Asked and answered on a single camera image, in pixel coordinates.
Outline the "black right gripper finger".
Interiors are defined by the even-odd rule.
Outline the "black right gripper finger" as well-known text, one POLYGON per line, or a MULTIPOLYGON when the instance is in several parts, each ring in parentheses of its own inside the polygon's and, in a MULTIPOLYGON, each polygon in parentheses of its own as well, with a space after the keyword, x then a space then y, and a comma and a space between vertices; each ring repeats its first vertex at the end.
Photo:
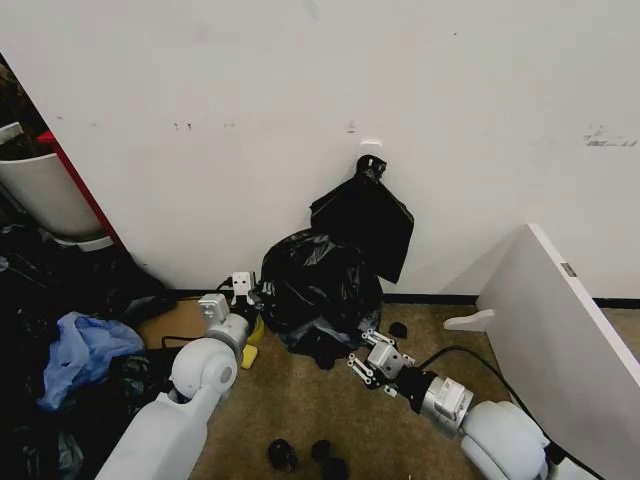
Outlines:
POLYGON ((365 387, 369 390, 382 390, 389 393, 389 387, 376 377, 374 371, 356 357, 355 353, 350 353, 347 357, 347 365, 361 379, 365 387))
POLYGON ((376 330, 367 329, 361 334, 362 339, 370 347, 371 354, 397 354, 396 342, 376 330))

